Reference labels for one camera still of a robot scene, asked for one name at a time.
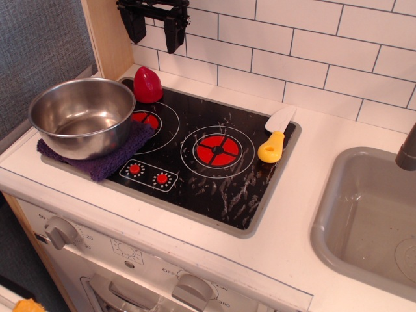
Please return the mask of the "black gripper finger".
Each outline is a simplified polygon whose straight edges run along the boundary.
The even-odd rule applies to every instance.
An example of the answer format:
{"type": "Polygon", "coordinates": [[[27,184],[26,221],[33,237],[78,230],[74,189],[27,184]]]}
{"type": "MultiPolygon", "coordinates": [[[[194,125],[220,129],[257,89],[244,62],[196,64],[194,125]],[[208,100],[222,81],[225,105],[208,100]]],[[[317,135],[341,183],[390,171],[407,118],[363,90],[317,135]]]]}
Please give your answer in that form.
{"type": "Polygon", "coordinates": [[[164,18],[164,33],[166,47],[169,54],[173,54],[184,43],[186,28],[189,24],[189,15],[168,16],[164,18]]]}
{"type": "Polygon", "coordinates": [[[135,44],[139,43],[146,36],[144,15],[136,8],[123,5],[119,6],[118,10],[130,40],[135,44]]]}

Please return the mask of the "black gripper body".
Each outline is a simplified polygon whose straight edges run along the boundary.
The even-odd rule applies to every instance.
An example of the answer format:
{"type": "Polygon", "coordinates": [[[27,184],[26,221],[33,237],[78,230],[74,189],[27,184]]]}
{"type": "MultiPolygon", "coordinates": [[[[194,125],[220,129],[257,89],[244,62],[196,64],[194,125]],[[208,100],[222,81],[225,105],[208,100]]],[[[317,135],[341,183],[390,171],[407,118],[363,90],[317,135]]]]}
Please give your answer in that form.
{"type": "Polygon", "coordinates": [[[186,20],[190,1],[117,1],[120,12],[156,20],[174,18],[186,20]]]}

